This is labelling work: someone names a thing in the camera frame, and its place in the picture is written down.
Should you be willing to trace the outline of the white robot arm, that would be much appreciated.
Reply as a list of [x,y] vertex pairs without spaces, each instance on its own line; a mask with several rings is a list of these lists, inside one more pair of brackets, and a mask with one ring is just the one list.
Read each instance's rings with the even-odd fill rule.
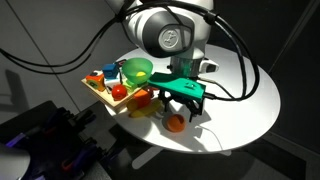
[[107,0],[127,37],[156,58],[169,58],[168,74],[156,72],[148,84],[158,98],[185,105],[190,116],[203,113],[205,86],[196,82],[203,69],[211,26],[199,13],[214,8],[213,0]]

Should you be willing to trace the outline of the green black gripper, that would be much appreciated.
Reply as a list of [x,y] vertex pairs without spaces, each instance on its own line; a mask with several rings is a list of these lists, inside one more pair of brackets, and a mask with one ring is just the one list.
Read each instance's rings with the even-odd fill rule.
[[169,102],[175,100],[184,104],[190,111],[189,122],[203,112],[203,100],[206,86],[187,78],[178,78],[172,74],[155,72],[148,84],[159,90],[158,98],[167,112]]

